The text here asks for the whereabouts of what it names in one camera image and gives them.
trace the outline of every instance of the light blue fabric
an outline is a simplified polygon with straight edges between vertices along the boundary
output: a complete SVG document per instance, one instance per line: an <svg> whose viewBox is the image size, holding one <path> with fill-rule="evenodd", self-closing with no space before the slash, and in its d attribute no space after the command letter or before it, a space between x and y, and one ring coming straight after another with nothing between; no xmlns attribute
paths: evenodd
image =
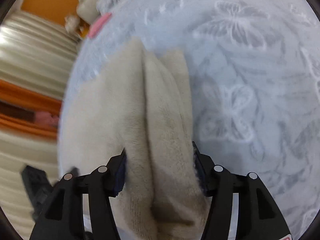
<svg viewBox="0 0 320 240"><path fill-rule="evenodd" d="M61 129L80 85L132 36L159 55L179 47L189 68L200 151L232 173L258 173L298 239L320 208L320 23L306 0L113 5L99 2L102 13L114 15L84 42Z"/></svg>

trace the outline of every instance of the pink object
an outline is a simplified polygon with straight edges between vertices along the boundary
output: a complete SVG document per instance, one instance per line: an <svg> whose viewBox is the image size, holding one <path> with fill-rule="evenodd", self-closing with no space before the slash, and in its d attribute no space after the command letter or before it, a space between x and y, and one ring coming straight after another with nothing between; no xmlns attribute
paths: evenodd
<svg viewBox="0 0 320 240"><path fill-rule="evenodd" d="M105 25L105 23L108 22L108 20L111 18L112 13L106 13L104 15L102 15L98 20L96 20L91 26L90 26L90 30L88 33L88 38L92 39L94 38L99 31L101 30L101 28Z"/></svg>

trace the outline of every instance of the sticker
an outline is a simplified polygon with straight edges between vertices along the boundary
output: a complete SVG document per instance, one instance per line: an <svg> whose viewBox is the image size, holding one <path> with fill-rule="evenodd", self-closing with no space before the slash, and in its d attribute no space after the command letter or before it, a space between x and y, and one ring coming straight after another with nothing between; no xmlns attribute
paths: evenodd
<svg viewBox="0 0 320 240"><path fill-rule="evenodd" d="M292 240L292 236L291 235L287 235L279 240Z"/></svg>

